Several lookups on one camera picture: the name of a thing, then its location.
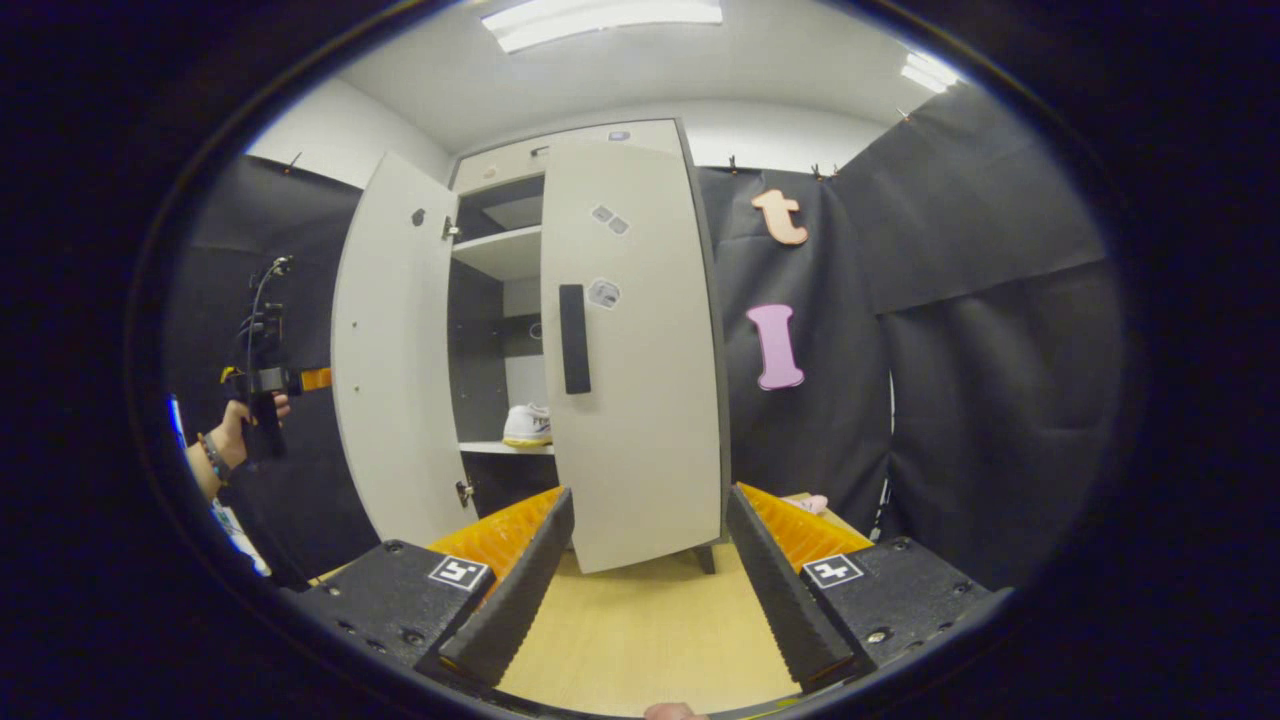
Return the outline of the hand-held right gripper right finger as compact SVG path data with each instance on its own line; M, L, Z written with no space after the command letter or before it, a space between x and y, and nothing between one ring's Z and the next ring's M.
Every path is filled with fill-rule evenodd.
M873 543L751 486L731 486L724 521L805 693L922 656L986 621L1010 596L913 538Z

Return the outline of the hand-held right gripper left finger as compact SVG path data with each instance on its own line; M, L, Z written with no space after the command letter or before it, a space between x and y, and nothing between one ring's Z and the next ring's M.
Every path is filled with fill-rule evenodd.
M351 648L424 676L499 685L575 528L556 487L422 547L388 539L291 596Z

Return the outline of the grey shoe cabinet door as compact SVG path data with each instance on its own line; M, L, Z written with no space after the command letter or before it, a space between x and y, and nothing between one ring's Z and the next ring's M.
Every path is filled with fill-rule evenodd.
M449 279L457 197L385 152L335 277L330 364L355 489L381 541L426 547L470 525L454 424Z
M541 346L585 574L721 537L726 405L709 251L681 152L549 151Z

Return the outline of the white shoe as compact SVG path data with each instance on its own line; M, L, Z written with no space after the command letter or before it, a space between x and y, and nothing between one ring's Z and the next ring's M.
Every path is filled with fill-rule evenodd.
M550 410L536 404L511 407L503 425L502 442L513 448L552 445Z

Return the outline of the grey shoe cabinet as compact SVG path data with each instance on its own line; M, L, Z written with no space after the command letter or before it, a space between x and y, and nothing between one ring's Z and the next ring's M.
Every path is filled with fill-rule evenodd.
M710 291L718 325L722 364L721 396L726 405L722 436L727 464L722 496L722 532L718 539L689 551L712 574L712 547L724 541L724 496L730 484L730 414L723 332L717 306L710 232L684 123L684 158L695 188L703 229L709 245ZM476 193L458 196L451 237L449 355L454 424L466 478L460 492L468 495L480 514L562 486L553 443L513 448L502 432L513 406L536 404L550 410L543 354L540 301L541 208L545 173Z

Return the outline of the ceiling light panel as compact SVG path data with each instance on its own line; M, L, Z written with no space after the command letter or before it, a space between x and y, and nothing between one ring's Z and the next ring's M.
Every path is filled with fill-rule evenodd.
M961 81L960 74L952 68L922 53L909 53L900 74L933 94L946 92Z
M640 26L719 26L721 0L527 0L481 18L508 54L562 38Z

